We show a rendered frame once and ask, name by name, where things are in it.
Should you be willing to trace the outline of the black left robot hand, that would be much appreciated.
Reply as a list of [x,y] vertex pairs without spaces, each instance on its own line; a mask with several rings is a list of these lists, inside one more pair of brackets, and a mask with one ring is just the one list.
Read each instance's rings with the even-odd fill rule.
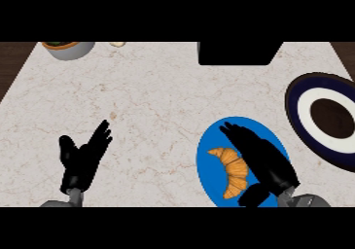
[[85,192],[92,184],[98,165],[113,141],[110,123],[104,120],[89,141],[79,147],[69,135],[60,137],[60,160],[66,168],[61,192],[79,189]]

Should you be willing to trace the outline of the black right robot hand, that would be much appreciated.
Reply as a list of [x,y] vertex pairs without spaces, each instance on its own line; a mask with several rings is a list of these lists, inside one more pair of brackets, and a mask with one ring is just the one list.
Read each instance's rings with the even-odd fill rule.
[[225,123],[221,126],[221,131],[240,152],[258,179],[258,183],[245,191],[237,202],[239,205],[258,207],[270,195],[290,201],[295,189],[299,186],[299,179],[280,149],[245,126]]

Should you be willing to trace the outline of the orange croissant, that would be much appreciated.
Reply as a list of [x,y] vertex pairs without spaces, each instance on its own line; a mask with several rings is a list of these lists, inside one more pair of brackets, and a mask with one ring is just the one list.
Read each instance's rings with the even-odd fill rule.
[[246,161],[233,148],[214,148],[208,153],[219,159],[227,173],[228,184],[224,199],[234,198],[248,189],[249,167]]

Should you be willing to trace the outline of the dark blue white ringed plate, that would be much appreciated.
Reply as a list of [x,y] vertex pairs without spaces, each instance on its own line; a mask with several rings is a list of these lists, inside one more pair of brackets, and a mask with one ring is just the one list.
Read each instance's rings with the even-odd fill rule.
[[355,172],[355,83],[326,73],[299,76],[286,90],[285,110],[311,151]]

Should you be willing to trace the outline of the grey plant pot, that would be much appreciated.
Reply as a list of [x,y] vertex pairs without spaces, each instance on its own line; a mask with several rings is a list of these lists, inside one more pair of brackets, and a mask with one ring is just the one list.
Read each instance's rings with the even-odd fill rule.
[[94,42],[44,42],[44,48],[60,60],[76,60],[91,52]]

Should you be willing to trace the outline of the black appliance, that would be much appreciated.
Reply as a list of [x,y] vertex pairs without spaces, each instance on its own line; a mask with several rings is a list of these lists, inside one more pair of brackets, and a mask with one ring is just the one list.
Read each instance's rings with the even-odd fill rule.
[[199,64],[265,66],[273,62],[282,42],[199,42]]

